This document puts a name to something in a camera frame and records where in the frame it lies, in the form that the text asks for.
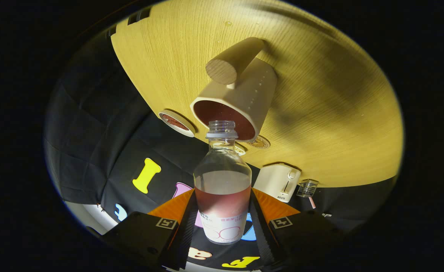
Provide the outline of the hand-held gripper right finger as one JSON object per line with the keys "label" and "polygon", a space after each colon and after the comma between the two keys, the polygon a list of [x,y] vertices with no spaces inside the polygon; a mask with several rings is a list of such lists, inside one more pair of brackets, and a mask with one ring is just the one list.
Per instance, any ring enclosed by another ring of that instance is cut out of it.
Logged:
{"label": "hand-held gripper right finger", "polygon": [[251,214],[262,270],[298,270],[321,264],[345,231],[315,211],[299,211],[255,188]]}

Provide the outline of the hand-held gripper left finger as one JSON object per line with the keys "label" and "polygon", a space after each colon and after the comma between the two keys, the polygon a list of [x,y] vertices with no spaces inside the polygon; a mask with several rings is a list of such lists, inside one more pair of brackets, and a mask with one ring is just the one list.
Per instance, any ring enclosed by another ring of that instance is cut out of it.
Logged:
{"label": "hand-held gripper left finger", "polygon": [[197,213],[191,189],[149,213],[132,212],[101,240],[149,270],[184,269]]}

